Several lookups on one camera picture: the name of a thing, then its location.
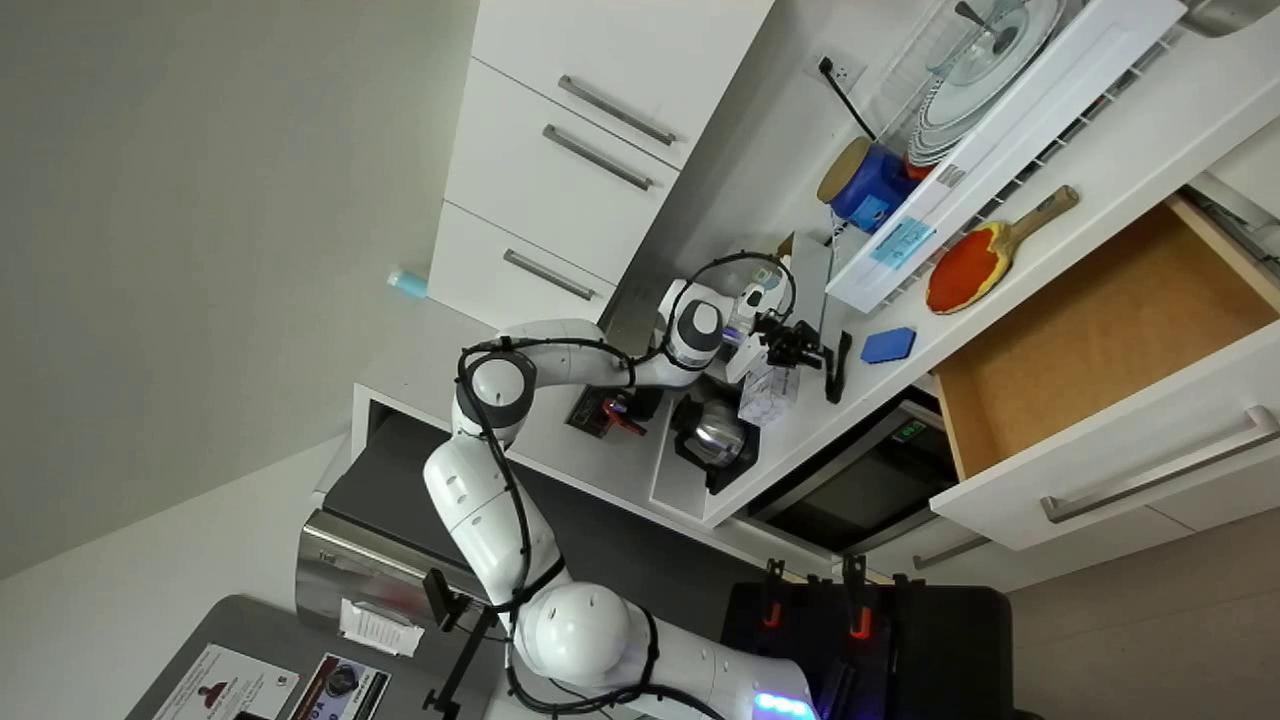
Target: white wall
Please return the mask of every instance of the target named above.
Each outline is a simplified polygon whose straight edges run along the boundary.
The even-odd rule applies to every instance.
[[[122,715],[225,596],[287,609],[344,440],[0,580],[0,715]]]
[[[0,6],[0,578],[339,428],[473,6]]]

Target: microwave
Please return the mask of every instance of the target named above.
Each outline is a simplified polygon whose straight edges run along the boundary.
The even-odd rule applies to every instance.
[[[746,515],[826,554],[867,548],[926,519],[954,486],[938,404],[907,389],[767,489]]]

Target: white cabinet door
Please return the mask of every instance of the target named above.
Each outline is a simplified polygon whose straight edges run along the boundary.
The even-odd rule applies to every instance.
[[[493,328],[588,319],[606,310],[606,283],[509,237],[450,204],[439,213],[432,300]]]
[[[935,497],[933,512],[1005,548],[1034,548],[1211,486],[1218,462],[1280,438],[1277,417],[1280,324],[1269,324],[962,482]]]
[[[1192,533],[1280,509],[1280,440],[1218,462],[1211,471],[1218,471],[1211,486],[1199,486],[1153,509]]]
[[[443,196],[615,283],[676,172],[473,65]]]
[[[479,0],[473,52],[685,165],[771,0]]]
[[[1031,587],[1092,565],[1109,565],[1168,541],[1186,536],[1176,519],[1137,509],[1126,515],[1112,515],[1077,536],[1059,536],[1052,545],[1012,554],[985,536],[972,536],[958,525],[933,519],[876,554],[867,554],[867,574],[876,578],[912,578],[926,583],[981,583],[981,587]]]

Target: cabinet drawer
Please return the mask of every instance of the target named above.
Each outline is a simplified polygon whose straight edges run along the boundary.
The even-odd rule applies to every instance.
[[[443,196],[615,283],[676,172],[473,65]]]
[[[473,52],[685,165],[771,0],[484,0]]]
[[[450,204],[439,210],[432,297],[493,328],[600,319],[606,283]]]
[[[1173,199],[938,369],[958,489],[933,509],[1031,548],[1217,482],[1277,438],[1280,291]]]
[[[1157,512],[1208,533],[1280,509],[1280,440],[1241,451],[1211,471],[1205,489],[1179,491],[1157,505]]]
[[[1012,554],[993,541],[972,536],[947,519],[933,519],[876,554],[867,567],[876,578],[902,574],[926,583],[985,583],[1001,593],[1031,587],[1092,565],[1109,565],[1157,545],[1183,541],[1186,530],[1173,525],[1158,512],[1137,509],[1126,515],[1104,519],[1086,533]]]

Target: drawer handle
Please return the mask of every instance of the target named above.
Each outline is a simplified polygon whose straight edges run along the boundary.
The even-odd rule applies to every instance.
[[[547,282],[547,283],[556,283],[556,287],[565,287],[569,297],[575,297],[575,300],[594,300],[594,291],[588,287],[588,283],[575,283],[575,282],[569,282],[565,273],[550,273],[547,265],[539,265],[539,260],[530,260],[530,257],[524,257],[524,253],[504,253],[504,260],[509,265],[517,265],[517,268],[524,268],[526,278],[534,278],[534,282]]]
[[[666,134],[666,128],[658,128],[658,126],[629,112],[621,102],[603,97],[600,89],[590,89],[590,86],[583,86],[583,82],[575,82],[575,76],[559,76],[559,89],[565,89],[569,97],[600,108],[603,117],[631,126],[635,134],[643,134],[643,136],[650,136],[650,141],[658,141],[658,146],[676,146],[676,134]]]
[[[1137,497],[1137,491],[1153,491],[1158,486],[1173,486],[1205,464],[1217,464],[1217,462],[1229,462],[1229,455],[1241,455],[1264,440],[1280,438],[1280,424],[1269,410],[1246,410],[1244,411],[1244,428],[1230,428],[1229,438],[1211,440],[1211,444],[1199,444],[1192,448],[1186,455],[1176,455],[1176,462],[1164,462],[1147,471],[1139,471],[1137,482],[1126,482],[1118,491],[1104,491],[1104,497],[1040,497],[1040,509],[1043,509],[1043,519],[1046,525],[1069,525],[1077,515],[1086,515],[1086,512],[1100,512],[1109,505],[1118,505],[1125,497]]]
[[[922,567],[933,567],[933,565],[954,561],[954,558],[975,554],[975,548],[989,548],[989,545],[993,545],[993,541],[985,541],[985,536],[969,536],[969,541],[958,541],[958,545],[953,545],[953,548],[938,548],[938,554],[933,554],[933,558],[912,558],[912,565],[916,565],[916,574],[922,574]]]
[[[569,136],[569,134],[565,134],[565,128],[556,128],[556,126],[547,126],[547,128],[542,128],[542,136],[547,136],[550,146],[569,147],[573,155],[579,155],[579,162],[588,162],[588,165],[603,169],[606,175],[615,175],[615,182],[631,183],[635,191],[649,191],[649,188],[650,188],[650,182],[649,182],[649,175],[639,175],[639,172],[629,172],[629,169],[611,165],[606,155],[600,155],[594,147],[588,147],[583,141]]]

